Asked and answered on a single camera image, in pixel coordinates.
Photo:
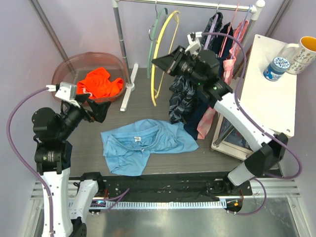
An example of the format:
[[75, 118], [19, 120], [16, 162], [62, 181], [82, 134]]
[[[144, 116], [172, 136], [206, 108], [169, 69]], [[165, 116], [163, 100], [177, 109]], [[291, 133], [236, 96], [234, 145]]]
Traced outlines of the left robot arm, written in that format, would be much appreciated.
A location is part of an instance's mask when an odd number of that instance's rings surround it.
[[84, 237], [85, 219], [94, 197], [100, 197], [106, 185], [100, 172], [84, 173], [69, 206], [68, 185], [73, 146], [67, 140], [83, 120], [102, 123], [110, 101], [97, 103], [88, 96], [77, 95], [78, 105], [63, 101], [58, 114], [51, 108], [40, 108], [32, 116], [35, 162], [43, 180], [44, 237]]

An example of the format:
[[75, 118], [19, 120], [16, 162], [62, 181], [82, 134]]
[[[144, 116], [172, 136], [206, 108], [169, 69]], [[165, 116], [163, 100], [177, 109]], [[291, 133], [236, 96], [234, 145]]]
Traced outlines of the light blue shorts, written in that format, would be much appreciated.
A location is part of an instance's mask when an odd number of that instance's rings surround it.
[[151, 154], [180, 154], [198, 149], [184, 124], [143, 119], [101, 132], [103, 156], [112, 174], [140, 176]]

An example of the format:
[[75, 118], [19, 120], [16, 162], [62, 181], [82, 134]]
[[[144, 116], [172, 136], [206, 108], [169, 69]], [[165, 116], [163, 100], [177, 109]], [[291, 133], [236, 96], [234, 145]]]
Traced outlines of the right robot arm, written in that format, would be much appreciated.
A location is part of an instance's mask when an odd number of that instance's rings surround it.
[[261, 176], [282, 160], [287, 136], [284, 133], [277, 135], [263, 125], [256, 127], [253, 118], [242, 113], [232, 88], [219, 77], [220, 63], [213, 51], [202, 50], [193, 57], [179, 46], [151, 62], [170, 76], [190, 79], [197, 85], [199, 97], [223, 115], [248, 142], [253, 153], [224, 177], [225, 193], [236, 194], [243, 183]]

